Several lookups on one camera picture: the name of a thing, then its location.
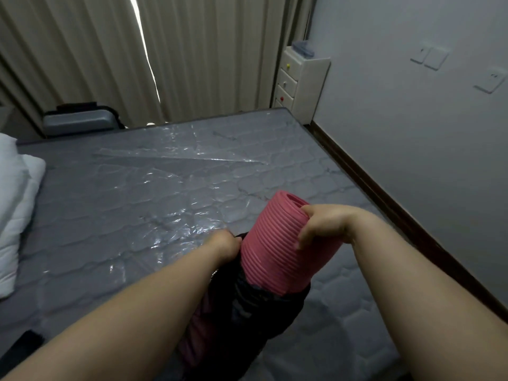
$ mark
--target hand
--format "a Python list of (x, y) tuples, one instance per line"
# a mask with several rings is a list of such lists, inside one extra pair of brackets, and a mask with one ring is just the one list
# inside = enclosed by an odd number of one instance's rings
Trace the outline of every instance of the hand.
[(219, 266), (222, 266), (236, 258), (241, 243), (242, 238), (235, 238), (229, 230), (216, 230), (206, 239), (204, 246), (210, 247), (217, 254)]
[(361, 208), (343, 205), (306, 205), (302, 210), (310, 219), (298, 235), (298, 249), (307, 247), (314, 237), (341, 237), (345, 243), (351, 243), (355, 221), (375, 216)]

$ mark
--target drawer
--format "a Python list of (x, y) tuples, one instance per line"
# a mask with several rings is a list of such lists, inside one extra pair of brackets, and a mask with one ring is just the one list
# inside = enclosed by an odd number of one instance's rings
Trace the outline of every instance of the drawer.
[(279, 76), (277, 79), (279, 85), (286, 91), (289, 96), (295, 97), (296, 92), (296, 81), (291, 78), (283, 69), (279, 70)]
[(277, 88), (275, 89), (275, 98), (279, 103), (282, 104), (283, 107), (286, 107), (289, 110), (293, 106), (293, 98), (289, 96), (288, 93), (284, 91), (278, 84)]
[(302, 72), (302, 64), (303, 59), (290, 47), (286, 48), (280, 57), (280, 67), (296, 81)]

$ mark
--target finger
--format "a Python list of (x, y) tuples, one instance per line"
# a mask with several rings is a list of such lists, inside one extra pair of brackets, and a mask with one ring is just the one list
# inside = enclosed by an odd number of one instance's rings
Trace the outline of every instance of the finger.
[(308, 222), (305, 226), (303, 226), (300, 234), (298, 235), (298, 249), (301, 250), (310, 245), (314, 239), (314, 234), (315, 232), (312, 227), (312, 223)]
[(314, 215), (314, 206), (313, 205), (304, 205), (301, 207), (303, 212), (307, 214), (309, 217)]

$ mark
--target white drawer cabinet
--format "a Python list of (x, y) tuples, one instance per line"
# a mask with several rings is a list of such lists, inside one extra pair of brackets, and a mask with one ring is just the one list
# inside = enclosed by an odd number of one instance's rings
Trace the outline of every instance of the white drawer cabinet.
[(280, 57), (273, 106), (282, 105), (302, 124), (310, 124), (318, 105), (330, 59), (306, 59), (291, 47)]

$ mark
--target white wall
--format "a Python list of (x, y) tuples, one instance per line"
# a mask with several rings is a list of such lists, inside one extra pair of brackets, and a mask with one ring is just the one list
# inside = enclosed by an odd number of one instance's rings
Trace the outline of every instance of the white wall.
[(332, 57), (314, 121), (508, 305), (508, 81), (473, 88), (508, 69), (508, 0), (318, 0), (310, 40)]

